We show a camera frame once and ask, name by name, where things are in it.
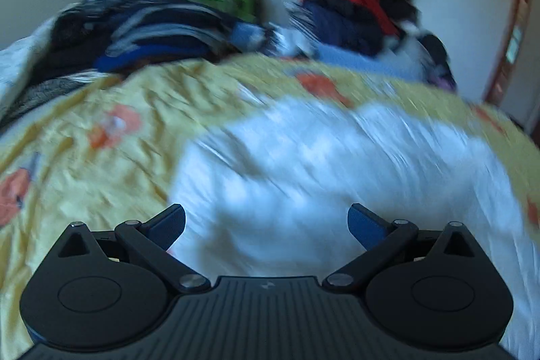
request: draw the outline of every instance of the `door frame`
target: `door frame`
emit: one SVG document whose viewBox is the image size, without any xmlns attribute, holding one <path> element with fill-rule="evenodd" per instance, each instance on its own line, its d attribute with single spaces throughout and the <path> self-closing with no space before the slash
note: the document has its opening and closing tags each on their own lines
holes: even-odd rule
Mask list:
<svg viewBox="0 0 540 360">
<path fill-rule="evenodd" d="M 503 70 L 506 64 L 506 54 L 508 51 L 508 46 L 510 45 L 510 41 L 512 40 L 512 32 L 514 31 L 514 26 L 517 21 L 518 9 L 519 0 L 513 0 L 509 14 L 510 18 L 506 27 L 506 31 L 504 32 L 504 38 L 501 43 L 501 48 L 498 52 L 497 64 L 495 65 L 495 69 L 493 70 L 493 74 L 491 75 L 491 81 L 489 83 L 490 86 L 484 93 L 484 101 L 495 106 L 500 104 L 500 100 L 495 99 L 495 97 L 497 97 L 496 87 L 502 76 L 504 75 Z"/>
</svg>

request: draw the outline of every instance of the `bed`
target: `bed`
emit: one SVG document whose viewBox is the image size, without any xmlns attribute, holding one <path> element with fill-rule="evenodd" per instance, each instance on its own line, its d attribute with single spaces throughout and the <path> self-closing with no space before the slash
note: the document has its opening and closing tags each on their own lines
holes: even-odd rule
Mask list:
<svg viewBox="0 0 540 360">
<path fill-rule="evenodd" d="M 4 360 L 30 347 L 18 300 L 67 224 L 110 230 L 173 202 L 187 229 L 169 252 L 213 281 L 325 276 L 363 251 L 346 227 L 353 202 L 427 229 L 463 221 L 514 297 L 503 346 L 520 360 L 540 356 L 540 153 L 491 108 L 422 84 L 243 55 L 97 79 L 2 146 L 3 190 L 24 178 L 0 231 Z"/>
</svg>

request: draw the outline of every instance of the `silver bolt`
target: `silver bolt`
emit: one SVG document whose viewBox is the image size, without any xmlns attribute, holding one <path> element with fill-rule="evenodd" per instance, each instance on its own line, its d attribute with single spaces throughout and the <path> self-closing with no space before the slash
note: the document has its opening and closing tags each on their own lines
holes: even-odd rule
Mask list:
<svg viewBox="0 0 540 360">
<path fill-rule="evenodd" d="M 180 278 L 180 285 L 187 290 L 201 287 L 205 282 L 206 278 L 204 276 L 196 275 L 195 273 L 184 275 Z"/>
<path fill-rule="evenodd" d="M 326 278 L 326 280 L 334 287 L 346 287 L 354 282 L 354 278 L 346 273 L 334 273 Z"/>
</svg>

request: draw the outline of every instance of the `wooden door frame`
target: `wooden door frame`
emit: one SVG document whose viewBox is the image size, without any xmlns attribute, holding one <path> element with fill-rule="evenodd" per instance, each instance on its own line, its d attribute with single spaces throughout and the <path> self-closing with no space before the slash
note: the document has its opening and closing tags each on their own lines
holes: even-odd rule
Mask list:
<svg viewBox="0 0 540 360">
<path fill-rule="evenodd" d="M 484 101 L 488 103 L 490 103 L 490 99 L 493 96 L 493 92 L 499 81 L 499 77 L 502 74 L 504 64 L 506 62 L 505 61 L 506 54 L 507 54 L 510 41 L 512 40 L 512 32 L 514 31 L 514 25 L 517 20 L 518 8 L 519 8 L 519 0 L 513 0 L 512 7 L 510 9 L 510 19 L 507 24 L 506 31 L 504 32 L 504 39 L 502 41 L 501 48 L 499 49 L 499 52 L 498 52 L 497 64 L 496 64 L 495 69 L 493 70 L 493 74 L 491 75 L 490 86 L 484 93 Z"/>
</svg>

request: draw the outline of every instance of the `white fabric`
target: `white fabric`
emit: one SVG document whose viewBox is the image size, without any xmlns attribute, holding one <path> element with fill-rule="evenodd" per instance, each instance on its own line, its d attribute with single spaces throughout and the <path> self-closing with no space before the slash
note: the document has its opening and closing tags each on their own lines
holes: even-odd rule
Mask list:
<svg viewBox="0 0 540 360">
<path fill-rule="evenodd" d="M 0 120 L 23 91 L 32 66 L 45 53 L 55 19 L 48 19 L 29 37 L 0 51 Z"/>
<path fill-rule="evenodd" d="M 212 282 L 325 277 L 363 251 L 347 230 L 355 202 L 421 229 L 462 221 L 514 297 L 503 346 L 540 357 L 539 251 L 504 167 L 461 129 L 379 104 L 286 99 L 189 144 L 170 201 L 187 224 L 169 252 Z"/>
</svg>

